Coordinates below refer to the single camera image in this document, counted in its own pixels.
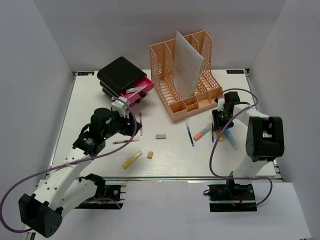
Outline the grey eraser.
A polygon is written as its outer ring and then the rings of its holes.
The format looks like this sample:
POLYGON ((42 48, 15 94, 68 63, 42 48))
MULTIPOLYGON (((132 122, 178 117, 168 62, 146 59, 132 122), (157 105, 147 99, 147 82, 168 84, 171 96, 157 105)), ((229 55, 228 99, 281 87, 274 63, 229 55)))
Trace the grey eraser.
POLYGON ((156 140, 164 140, 166 138, 167 138, 167 136, 165 134, 156 134, 155 135, 156 140))

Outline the light blue highlighter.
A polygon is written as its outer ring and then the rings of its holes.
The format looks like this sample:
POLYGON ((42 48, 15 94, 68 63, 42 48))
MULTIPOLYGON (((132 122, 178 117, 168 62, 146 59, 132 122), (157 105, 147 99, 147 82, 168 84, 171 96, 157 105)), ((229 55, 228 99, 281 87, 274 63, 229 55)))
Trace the light blue highlighter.
POLYGON ((230 144, 232 145, 233 149, 234 150, 238 150, 239 149, 239 146, 238 146, 238 143, 237 141, 235 140, 235 138, 233 137, 231 131, 229 129, 226 129, 224 131, 224 135, 225 137, 228 139, 228 141, 230 142, 230 144))

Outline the flat red gel pen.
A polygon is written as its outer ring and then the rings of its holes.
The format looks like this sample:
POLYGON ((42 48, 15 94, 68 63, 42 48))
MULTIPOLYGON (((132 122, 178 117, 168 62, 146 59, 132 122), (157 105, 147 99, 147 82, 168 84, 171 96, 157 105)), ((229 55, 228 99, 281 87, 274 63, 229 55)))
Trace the flat red gel pen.
POLYGON ((131 143, 131 142, 139 142, 139 138, 133 138, 132 140, 119 140, 112 142, 113 145, 119 145, 119 144, 125 144, 125 143, 131 143))

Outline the upright red gel pen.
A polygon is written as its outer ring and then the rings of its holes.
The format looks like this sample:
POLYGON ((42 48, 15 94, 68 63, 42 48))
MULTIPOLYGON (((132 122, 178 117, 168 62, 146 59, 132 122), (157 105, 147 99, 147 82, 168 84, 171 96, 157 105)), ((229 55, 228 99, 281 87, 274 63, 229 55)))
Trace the upright red gel pen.
POLYGON ((141 128, 139 129, 139 135, 142 137, 143 136, 143 125, 142 125, 142 113, 139 113, 139 123, 141 125, 141 128))

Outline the dark purple gel pen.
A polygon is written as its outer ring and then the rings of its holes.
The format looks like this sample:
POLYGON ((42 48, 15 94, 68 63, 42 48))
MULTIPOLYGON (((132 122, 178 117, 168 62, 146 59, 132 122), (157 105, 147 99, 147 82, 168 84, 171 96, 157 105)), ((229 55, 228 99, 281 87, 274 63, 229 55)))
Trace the dark purple gel pen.
POLYGON ((214 130, 214 122, 211 122, 211 142, 214 143, 215 141, 215 130, 214 130))

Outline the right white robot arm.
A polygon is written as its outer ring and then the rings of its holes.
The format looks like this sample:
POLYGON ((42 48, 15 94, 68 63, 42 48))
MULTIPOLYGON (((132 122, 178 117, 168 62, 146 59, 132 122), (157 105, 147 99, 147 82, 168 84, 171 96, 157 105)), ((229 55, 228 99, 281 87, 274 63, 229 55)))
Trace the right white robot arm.
POLYGON ((254 104, 241 101, 237 88, 231 88, 223 97, 217 96, 217 109, 212 111, 214 129, 219 130, 209 158, 209 170, 220 179, 233 180, 225 188, 226 195, 236 200, 244 193, 244 187, 258 179, 257 173, 269 162, 283 156, 285 151, 283 120, 279 116, 269 116, 255 109, 254 104), (228 176, 213 171, 212 160, 221 136, 239 120, 247 127, 245 138, 246 155, 228 176))

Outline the blue gel pen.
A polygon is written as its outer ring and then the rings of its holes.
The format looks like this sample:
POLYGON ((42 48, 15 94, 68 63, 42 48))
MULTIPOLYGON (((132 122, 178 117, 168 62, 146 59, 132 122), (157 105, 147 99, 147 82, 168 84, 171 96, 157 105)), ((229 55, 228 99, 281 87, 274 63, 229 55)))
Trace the blue gel pen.
POLYGON ((192 138, 192 135, 191 135, 189 123, 186 122, 186 123, 185 123, 185 126, 186 126, 186 129, 187 129, 187 132, 188 132, 188 136, 189 136, 191 145, 192 145, 192 147, 194 147, 195 145, 194 145, 194 141, 193 141, 193 138, 192 138))

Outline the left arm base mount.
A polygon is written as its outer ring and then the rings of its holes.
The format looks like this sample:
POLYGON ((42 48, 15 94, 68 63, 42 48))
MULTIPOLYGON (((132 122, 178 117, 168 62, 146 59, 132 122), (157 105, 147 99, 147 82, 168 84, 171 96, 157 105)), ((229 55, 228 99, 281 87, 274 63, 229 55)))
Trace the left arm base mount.
POLYGON ((76 209, 120 210, 126 198, 126 186, 118 183, 107 183, 101 176, 89 174, 81 176, 78 184, 83 181, 93 182, 95 194, 83 201, 76 209))

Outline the black pink drawer unit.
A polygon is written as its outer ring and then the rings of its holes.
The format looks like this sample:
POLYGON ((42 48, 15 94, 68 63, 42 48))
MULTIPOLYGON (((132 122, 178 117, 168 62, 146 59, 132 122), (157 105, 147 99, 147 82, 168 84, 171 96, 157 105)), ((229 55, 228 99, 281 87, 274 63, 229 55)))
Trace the black pink drawer unit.
POLYGON ((102 91, 111 97, 124 97, 133 106, 141 102, 154 86, 145 72, 123 56, 118 57, 97 72, 102 91), (146 86, 142 90, 126 94, 129 88, 146 86))

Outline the green highlighter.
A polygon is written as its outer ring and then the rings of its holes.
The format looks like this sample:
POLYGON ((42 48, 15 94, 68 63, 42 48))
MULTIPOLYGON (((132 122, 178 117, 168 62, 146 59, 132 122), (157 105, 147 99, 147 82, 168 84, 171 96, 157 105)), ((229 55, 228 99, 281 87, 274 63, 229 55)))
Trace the green highlighter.
POLYGON ((128 89, 125 90, 125 93, 126 94, 135 93, 135 92, 138 92, 138 91, 144 89, 145 87, 146 87, 146 85, 128 88, 128 89))

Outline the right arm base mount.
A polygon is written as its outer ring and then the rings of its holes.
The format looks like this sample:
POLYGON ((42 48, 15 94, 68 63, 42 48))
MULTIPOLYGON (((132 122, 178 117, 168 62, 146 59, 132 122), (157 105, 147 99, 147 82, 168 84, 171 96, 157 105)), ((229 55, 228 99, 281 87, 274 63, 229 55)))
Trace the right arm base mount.
POLYGON ((209 198, 212 213, 256 212, 256 197, 251 184, 244 187, 228 187, 227 184, 211 184, 203 191, 209 198))

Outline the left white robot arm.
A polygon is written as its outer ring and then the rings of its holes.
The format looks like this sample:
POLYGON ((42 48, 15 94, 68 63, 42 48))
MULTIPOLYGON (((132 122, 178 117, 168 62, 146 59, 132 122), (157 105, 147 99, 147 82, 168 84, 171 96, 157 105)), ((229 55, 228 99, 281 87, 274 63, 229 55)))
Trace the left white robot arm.
POLYGON ((122 116, 107 108, 97 108, 73 143, 63 167, 38 187, 31 195, 18 201, 21 221, 45 238, 50 238, 62 224, 63 218, 88 200, 106 195, 106 182, 96 174, 80 177, 79 184, 69 187, 106 146, 106 140, 116 134, 135 136, 142 124, 132 114, 122 116))

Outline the tan eraser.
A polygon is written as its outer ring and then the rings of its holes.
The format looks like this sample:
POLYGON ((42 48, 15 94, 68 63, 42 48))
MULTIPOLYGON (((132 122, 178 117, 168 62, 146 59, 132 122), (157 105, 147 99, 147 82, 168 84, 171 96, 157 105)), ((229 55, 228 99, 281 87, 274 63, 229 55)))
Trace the tan eraser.
POLYGON ((148 159, 152 159, 153 158, 154 153, 152 151, 149 151, 147 154, 147 158, 148 159))

